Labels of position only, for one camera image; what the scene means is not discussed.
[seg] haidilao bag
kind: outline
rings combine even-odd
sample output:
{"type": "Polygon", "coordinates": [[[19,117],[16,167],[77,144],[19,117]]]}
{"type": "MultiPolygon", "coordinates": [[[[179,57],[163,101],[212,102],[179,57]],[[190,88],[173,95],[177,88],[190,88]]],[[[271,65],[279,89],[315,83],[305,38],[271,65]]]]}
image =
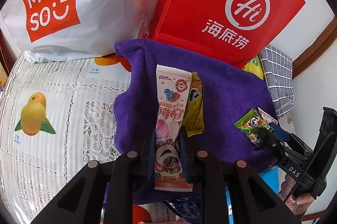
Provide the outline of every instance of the haidilao bag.
{"type": "Polygon", "coordinates": [[[304,0],[158,0],[149,37],[242,68],[304,4],[304,0]]]}
{"type": "Polygon", "coordinates": [[[0,15],[8,42],[46,62],[114,53],[116,42],[137,38],[145,12],[145,0],[7,0],[0,15]]]}

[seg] purple towel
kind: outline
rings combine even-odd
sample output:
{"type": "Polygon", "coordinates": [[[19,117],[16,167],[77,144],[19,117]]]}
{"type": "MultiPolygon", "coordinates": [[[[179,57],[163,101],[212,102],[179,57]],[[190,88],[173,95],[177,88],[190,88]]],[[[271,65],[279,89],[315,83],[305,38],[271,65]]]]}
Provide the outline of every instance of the purple towel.
{"type": "MultiPolygon", "coordinates": [[[[158,114],[157,64],[198,72],[204,88],[205,130],[193,136],[200,148],[219,160],[245,160],[256,171],[276,161],[271,150],[255,152],[255,145],[234,126],[250,109],[260,107],[277,118],[266,83],[252,73],[227,63],[160,42],[138,39],[115,45],[116,53],[131,65],[129,89],[114,103],[117,121],[115,145],[119,152],[133,149],[155,127],[158,114]]],[[[134,194],[134,204],[145,204],[187,196],[189,193],[154,190],[153,183],[134,194]]]]}

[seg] checkered fabric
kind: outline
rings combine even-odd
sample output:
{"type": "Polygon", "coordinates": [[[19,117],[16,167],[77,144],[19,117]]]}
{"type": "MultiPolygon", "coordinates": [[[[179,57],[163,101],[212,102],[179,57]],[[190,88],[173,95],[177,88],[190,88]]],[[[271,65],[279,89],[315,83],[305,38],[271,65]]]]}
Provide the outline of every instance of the checkered fabric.
{"type": "Polygon", "coordinates": [[[280,119],[294,107],[293,63],[290,57],[272,45],[266,46],[259,55],[276,114],[280,119]]]}

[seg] white circle logo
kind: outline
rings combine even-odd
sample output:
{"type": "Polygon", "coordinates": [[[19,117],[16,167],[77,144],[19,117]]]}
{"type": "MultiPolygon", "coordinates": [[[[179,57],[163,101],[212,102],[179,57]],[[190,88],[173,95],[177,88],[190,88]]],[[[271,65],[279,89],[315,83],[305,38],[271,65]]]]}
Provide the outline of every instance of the white circle logo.
{"type": "Polygon", "coordinates": [[[235,26],[238,29],[242,30],[252,30],[256,29],[259,26],[261,26],[268,18],[269,12],[270,12],[270,1],[269,0],[264,0],[265,1],[265,14],[260,20],[256,20],[255,17],[260,14],[262,9],[264,9],[264,3],[261,5],[259,1],[261,0],[249,0],[246,3],[238,3],[237,4],[237,9],[234,11],[234,15],[241,15],[242,18],[246,18],[247,16],[250,22],[255,22],[253,25],[249,26],[240,26],[240,24],[237,22],[237,20],[234,19],[234,16],[232,14],[232,4],[234,0],[227,0],[226,5],[225,5],[225,13],[227,16],[228,21],[235,26]]]}

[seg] screw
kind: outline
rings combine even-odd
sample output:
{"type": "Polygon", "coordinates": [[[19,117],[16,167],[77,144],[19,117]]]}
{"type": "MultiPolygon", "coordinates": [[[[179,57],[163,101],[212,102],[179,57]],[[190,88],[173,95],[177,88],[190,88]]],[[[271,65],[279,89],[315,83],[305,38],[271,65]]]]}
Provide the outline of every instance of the screw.
{"type": "Polygon", "coordinates": [[[95,168],[98,165],[98,162],[96,160],[90,160],[88,162],[88,167],[89,168],[95,168]]]}
{"type": "Polygon", "coordinates": [[[243,160],[238,160],[236,162],[236,165],[238,165],[238,167],[240,167],[240,168],[245,168],[247,166],[247,163],[243,160]]]}
{"type": "Polygon", "coordinates": [[[136,151],[130,151],[127,153],[127,156],[129,158],[135,158],[137,156],[137,152],[136,151]]]}
{"type": "Polygon", "coordinates": [[[201,158],[206,158],[208,156],[208,153],[204,150],[200,150],[197,155],[201,158]]]}

